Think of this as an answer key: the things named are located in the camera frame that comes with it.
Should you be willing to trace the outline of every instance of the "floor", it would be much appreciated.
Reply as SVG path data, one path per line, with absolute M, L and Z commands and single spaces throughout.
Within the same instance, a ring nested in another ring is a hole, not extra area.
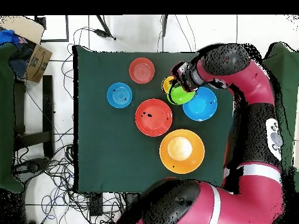
M 65 17 L 46 16 L 47 30 L 43 34 L 43 39 L 65 39 Z M 102 29 L 96 16 L 68 16 L 69 42 L 46 42 L 42 46 L 53 52 L 51 61 L 46 69 L 45 75 L 53 76 L 54 84 L 54 125 L 60 135 L 67 132 L 61 139 L 64 144 L 73 142 L 74 126 L 72 114 L 74 113 L 72 71 L 65 79 L 64 73 L 72 69 L 72 57 L 65 62 L 63 69 L 62 63 L 69 57 L 67 45 L 69 43 L 80 44 L 94 51 L 125 51 L 125 52 L 157 52 L 162 51 L 162 41 L 159 46 L 158 37 L 162 27 L 160 23 L 161 15 L 119 15 L 105 16 L 105 21 L 113 36 L 117 38 L 101 38 L 95 33 L 83 30 L 80 38 L 80 30 L 83 27 Z M 169 15 L 166 36 L 164 38 L 164 51 L 180 52 L 194 51 L 211 43 L 251 43 L 260 51 L 262 57 L 265 56 L 269 45 L 275 41 L 286 42 L 290 47 L 299 49 L 299 20 L 290 15 Z M 190 43 L 190 47 L 180 26 Z M 28 82 L 27 91 L 35 103 L 42 106 L 42 83 Z M 26 95 L 25 124 L 26 132 L 37 132 L 42 130 L 42 113 L 37 108 L 33 100 Z M 297 126 L 299 126 L 299 106 L 297 106 Z M 55 133 L 55 140 L 59 140 L 59 134 Z M 295 134 L 295 165 L 299 169 L 299 128 Z M 57 141 L 55 148 L 61 147 L 62 142 Z M 42 145 L 30 147 L 25 159 L 43 157 Z M 49 176 L 42 174 L 34 178 L 28 185 L 26 193 L 26 213 L 27 218 L 36 220 L 39 224 L 45 217 L 46 205 L 49 202 L 47 195 L 52 195 L 56 188 Z M 114 194 L 104 193 L 106 200 L 114 198 Z M 107 201 L 104 211 L 111 211 L 112 199 Z M 57 219 L 64 216 L 68 206 L 58 203 L 53 206 L 50 219 L 46 219 L 44 224 L 58 224 Z M 69 210 L 60 224 L 89 224 L 82 214 L 75 209 Z

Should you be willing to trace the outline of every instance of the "blue object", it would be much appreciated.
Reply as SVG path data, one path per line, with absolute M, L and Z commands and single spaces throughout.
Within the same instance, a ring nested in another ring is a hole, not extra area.
M 209 119 L 216 112 L 216 109 L 216 95 L 207 87 L 200 87 L 191 101 L 183 104 L 184 113 L 195 121 Z
M 124 108 L 132 101 L 132 90 L 125 83 L 116 82 L 108 88 L 107 99 L 111 106 Z
M 5 42 L 10 42 L 14 45 L 17 45 L 19 38 L 16 34 L 14 34 L 13 30 L 3 30 L 0 31 L 0 45 Z

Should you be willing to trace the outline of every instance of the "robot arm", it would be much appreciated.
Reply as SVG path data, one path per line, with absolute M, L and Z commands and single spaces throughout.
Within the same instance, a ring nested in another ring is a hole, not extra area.
M 172 74 L 187 92 L 209 83 L 234 96 L 224 179 L 221 188 L 196 180 L 160 181 L 138 206 L 137 224 L 271 224 L 283 212 L 282 139 L 266 72 L 241 45 L 216 44 L 177 64 Z

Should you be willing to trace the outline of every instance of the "dark green cloth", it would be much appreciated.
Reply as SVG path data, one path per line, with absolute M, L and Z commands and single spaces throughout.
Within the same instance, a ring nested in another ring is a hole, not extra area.
M 167 101 L 161 89 L 163 78 L 179 61 L 190 61 L 192 53 L 91 52 L 77 46 L 79 73 L 79 184 L 80 192 L 142 192 L 156 181 L 176 176 L 192 178 L 219 186 L 223 161 L 232 123 L 232 95 L 227 90 L 210 89 L 218 100 L 218 109 L 206 121 L 189 119 L 182 106 Z M 129 76 L 131 62 L 150 59 L 155 66 L 152 81 L 137 84 Z M 106 92 L 115 82 L 131 87 L 133 100 L 123 109 L 112 107 Z M 170 130 L 162 136 L 149 137 L 135 124 L 137 107 L 150 98 L 166 102 L 173 114 Z M 159 146 L 166 134 L 188 129 L 203 140 L 206 154 L 195 171 L 178 175 L 169 171 L 159 157 Z
M 11 43 L 0 45 L 0 188 L 13 193 L 23 191 L 23 184 L 12 177 L 15 113 L 13 106 L 14 74 L 9 58 L 16 52 Z
M 283 167 L 288 169 L 293 165 L 292 156 L 299 87 L 299 53 L 292 50 L 287 44 L 273 43 L 269 47 L 263 64 L 276 77 L 281 89 L 281 94 L 276 94 L 276 110 L 284 142 L 281 148 Z M 294 180 L 297 182 L 296 189 L 299 192 L 299 171 L 296 172 Z

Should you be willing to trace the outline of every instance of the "light blue bowl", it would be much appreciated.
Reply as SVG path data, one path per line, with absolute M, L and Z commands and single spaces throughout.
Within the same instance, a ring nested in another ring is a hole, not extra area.
M 115 108 L 124 108 L 132 101 L 132 90 L 122 82 L 112 84 L 107 91 L 107 100 Z
M 183 104 L 184 113 L 195 121 L 209 119 L 216 112 L 216 109 L 216 95 L 207 87 L 200 87 L 191 101 Z

